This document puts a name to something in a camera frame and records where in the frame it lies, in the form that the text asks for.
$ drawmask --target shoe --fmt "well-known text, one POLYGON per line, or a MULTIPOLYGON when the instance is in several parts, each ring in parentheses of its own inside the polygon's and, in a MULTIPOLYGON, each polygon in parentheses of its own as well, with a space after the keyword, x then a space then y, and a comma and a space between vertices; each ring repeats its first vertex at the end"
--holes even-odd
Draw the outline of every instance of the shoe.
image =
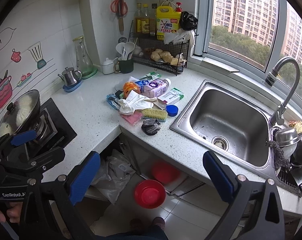
POLYGON ((130 231, 135 233, 142 233, 144 231, 143 223, 140 219, 134 218, 130 221, 130 231))
POLYGON ((165 221, 162 217, 156 217, 153 221, 152 221, 152 225, 156 225, 159 226, 163 231, 165 228, 165 221))

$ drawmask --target apartment building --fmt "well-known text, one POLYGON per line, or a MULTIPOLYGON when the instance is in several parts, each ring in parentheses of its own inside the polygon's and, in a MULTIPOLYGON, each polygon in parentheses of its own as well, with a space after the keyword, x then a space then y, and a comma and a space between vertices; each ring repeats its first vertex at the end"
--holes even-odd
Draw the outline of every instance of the apartment building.
POLYGON ((278 0, 214 0, 212 25, 242 33, 262 45, 272 44, 278 0))
POLYGON ((287 27, 281 53, 302 64, 302 20, 290 4, 287 4, 287 27))

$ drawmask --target blue bottle cap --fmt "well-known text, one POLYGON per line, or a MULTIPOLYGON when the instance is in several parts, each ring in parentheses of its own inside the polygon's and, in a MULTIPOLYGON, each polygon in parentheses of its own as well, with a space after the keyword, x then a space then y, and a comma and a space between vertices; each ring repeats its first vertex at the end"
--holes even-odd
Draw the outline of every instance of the blue bottle cap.
POLYGON ((179 108, 174 105, 167 106, 168 116, 176 116, 178 114, 179 108))

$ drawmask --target dark mesh scrubber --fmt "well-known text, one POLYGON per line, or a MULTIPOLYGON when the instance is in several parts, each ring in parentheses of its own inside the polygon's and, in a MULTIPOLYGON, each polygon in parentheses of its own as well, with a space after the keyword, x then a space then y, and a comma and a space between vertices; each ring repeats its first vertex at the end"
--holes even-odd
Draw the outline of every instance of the dark mesh scrubber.
POLYGON ((279 143, 276 141, 268 141, 267 145, 273 149, 273 165, 274 169, 277 170, 280 167, 289 168, 290 162, 283 156, 283 150, 281 150, 279 143))
POLYGON ((155 135, 161 129, 160 123, 156 119, 144 120, 141 128, 147 135, 155 135))

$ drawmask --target black metal shelf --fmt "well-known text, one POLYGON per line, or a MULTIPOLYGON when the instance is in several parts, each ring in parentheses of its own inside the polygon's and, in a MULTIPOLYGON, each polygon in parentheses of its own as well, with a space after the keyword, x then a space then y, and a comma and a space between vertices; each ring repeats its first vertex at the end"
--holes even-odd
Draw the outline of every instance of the black metal shelf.
POLYGON ((184 65, 180 64, 178 65, 178 67, 168 63, 154 61, 150 59, 150 55, 147 55, 145 49, 162 49, 163 51, 170 52, 173 57, 183 53, 183 58, 187 60, 189 52, 189 41, 174 45, 173 42, 170 42, 169 44, 164 44, 164 36, 161 35, 152 36, 143 33, 130 33, 130 37, 138 38, 137 44, 139 44, 139 46, 142 48, 142 52, 144 53, 143 56, 133 55, 134 62, 173 72, 176 75, 182 73, 183 69, 187 67, 187 61, 184 63, 184 65))

